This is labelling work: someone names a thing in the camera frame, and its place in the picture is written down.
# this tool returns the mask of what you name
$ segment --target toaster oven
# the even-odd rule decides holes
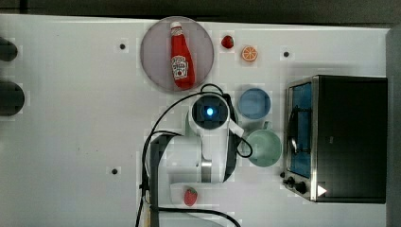
[[[310,201],[384,203],[387,79],[315,76],[286,98],[287,189]]]

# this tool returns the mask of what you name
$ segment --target table surface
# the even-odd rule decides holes
[[[26,94],[20,113],[0,118],[0,226],[134,225],[145,138],[159,115],[188,94],[164,93],[142,69],[140,43],[155,22],[0,15],[0,36],[20,50],[14,61],[0,62],[0,79]],[[207,82],[234,103],[247,87],[267,91],[271,109],[264,120],[281,139],[289,82],[318,74],[386,75],[388,29],[200,24],[215,45]],[[219,44],[227,34],[235,37],[230,51]],[[253,64],[240,59],[246,44],[259,51]],[[188,103],[160,128],[182,131]],[[262,123],[240,118],[243,126]],[[227,183],[199,188],[200,201],[243,227],[386,225],[385,204],[306,201],[282,186],[282,170],[282,158],[266,168],[238,158]]]

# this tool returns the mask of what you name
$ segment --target mint green cup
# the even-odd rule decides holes
[[[280,138],[271,131],[271,122],[265,122],[262,130],[252,132],[246,140],[253,148],[249,159],[255,166],[272,166],[280,159],[282,145]],[[242,150],[243,153],[251,152],[245,143],[242,143]]]

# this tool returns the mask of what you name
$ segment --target ketchup bottle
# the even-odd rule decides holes
[[[173,22],[171,28],[171,68],[176,85],[183,90],[190,89],[195,83],[194,64],[186,45],[180,22]]]

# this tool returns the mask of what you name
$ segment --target oven knob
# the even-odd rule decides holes
[[[304,182],[296,183],[295,190],[297,190],[301,194],[304,194],[306,192],[306,184]]]
[[[295,180],[292,177],[288,177],[288,179],[283,180],[283,183],[288,185],[289,188],[292,188],[295,184]]]

